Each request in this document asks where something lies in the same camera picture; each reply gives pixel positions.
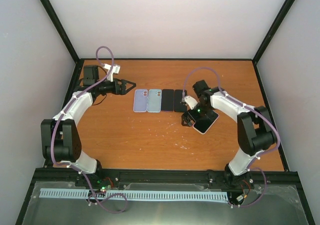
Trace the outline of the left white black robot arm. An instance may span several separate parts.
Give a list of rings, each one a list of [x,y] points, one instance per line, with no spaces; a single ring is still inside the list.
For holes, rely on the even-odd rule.
[[[44,119],[40,125],[43,157],[54,165],[87,174],[86,180],[95,187],[103,183],[104,173],[99,170],[101,163],[83,151],[77,125],[97,97],[126,95],[136,87],[134,82],[114,77],[120,69],[118,64],[86,65],[70,100],[57,115]]]

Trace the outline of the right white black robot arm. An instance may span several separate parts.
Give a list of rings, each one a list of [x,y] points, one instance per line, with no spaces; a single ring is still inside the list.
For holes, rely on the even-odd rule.
[[[280,142],[279,134],[270,121],[266,107],[254,107],[229,95],[221,87],[210,88],[204,80],[193,85],[197,98],[182,94],[181,103],[188,107],[181,116],[181,124],[204,135],[218,119],[220,111],[237,124],[239,149],[226,164],[223,182],[236,187],[250,171],[251,164],[260,159],[273,144]]]

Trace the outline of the light blue phone case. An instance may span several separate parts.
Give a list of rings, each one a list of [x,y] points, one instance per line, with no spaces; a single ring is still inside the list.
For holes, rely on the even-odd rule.
[[[161,111],[162,90],[150,89],[148,91],[147,112],[159,113]]]

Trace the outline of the purple phone black screen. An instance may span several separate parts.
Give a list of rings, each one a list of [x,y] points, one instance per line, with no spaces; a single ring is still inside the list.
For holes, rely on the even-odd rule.
[[[174,110],[174,90],[163,89],[161,96],[161,111],[172,112]]]

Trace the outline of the lilac phone case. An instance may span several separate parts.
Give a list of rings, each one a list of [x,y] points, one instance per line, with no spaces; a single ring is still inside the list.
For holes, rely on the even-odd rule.
[[[148,90],[136,89],[134,92],[133,111],[135,113],[144,113],[148,106]]]

